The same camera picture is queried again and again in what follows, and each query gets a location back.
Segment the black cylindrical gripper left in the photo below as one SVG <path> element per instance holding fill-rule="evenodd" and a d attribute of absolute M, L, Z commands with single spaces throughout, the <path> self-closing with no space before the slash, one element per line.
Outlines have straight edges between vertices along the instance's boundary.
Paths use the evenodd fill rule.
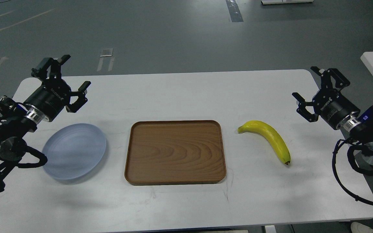
<path fill-rule="evenodd" d="M 67 112 L 76 113 L 88 102 L 86 94 L 90 81 L 84 81 L 77 91 L 72 92 L 71 87 L 61 79 L 61 66 L 70 58 L 69 54 L 58 59 L 44 58 L 36 68 L 31 69 L 31 76 L 43 82 L 23 103 L 28 109 L 33 107 L 43 113 L 44 121 L 52 122 L 65 107 Z M 77 100 L 70 103 L 71 97 L 77 97 Z"/>

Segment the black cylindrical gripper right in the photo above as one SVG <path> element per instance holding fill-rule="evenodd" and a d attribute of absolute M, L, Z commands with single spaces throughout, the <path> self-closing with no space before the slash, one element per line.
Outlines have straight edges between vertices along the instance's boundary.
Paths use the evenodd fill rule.
<path fill-rule="evenodd" d="M 340 129 L 342 127 L 341 121 L 347 116 L 357 117 L 359 115 L 360 109 L 340 92 L 351 83 L 337 68 L 325 70 L 311 66 L 310 69 L 320 77 L 320 87 L 312 99 L 314 102 L 306 102 L 298 92 L 292 93 L 297 101 L 296 112 L 299 115 L 308 122 L 316 122 L 321 116 L 333 130 Z M 306 109 L 307 106 L 314 106 L 315 113 L 309 112 Z"/>

